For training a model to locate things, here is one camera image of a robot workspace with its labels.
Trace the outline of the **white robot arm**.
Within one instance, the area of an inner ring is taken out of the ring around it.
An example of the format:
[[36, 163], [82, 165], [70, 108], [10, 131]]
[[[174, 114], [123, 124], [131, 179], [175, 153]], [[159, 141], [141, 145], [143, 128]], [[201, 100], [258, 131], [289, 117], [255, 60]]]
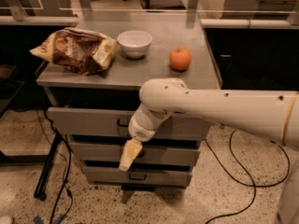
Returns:
[[212, 122], [177, 224], [298, 224], [299, 103], [295, 91], [190, 90], [179, 79], [140, 89], [125, 155], [175, 114]]

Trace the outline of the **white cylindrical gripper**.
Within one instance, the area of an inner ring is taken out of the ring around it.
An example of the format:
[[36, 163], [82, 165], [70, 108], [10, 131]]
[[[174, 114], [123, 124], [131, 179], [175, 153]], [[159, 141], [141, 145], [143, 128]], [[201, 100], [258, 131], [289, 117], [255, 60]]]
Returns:
[[141, 142], [148, 142], [158, 131], [161, 124], [172, 116], [171, 112], [156, 112], [140, 105], [132, 115], [128, 132], [133, 138], [128, 140], [123, 148], [119, 169], [128, 171], [133, 161], [142, 150]]

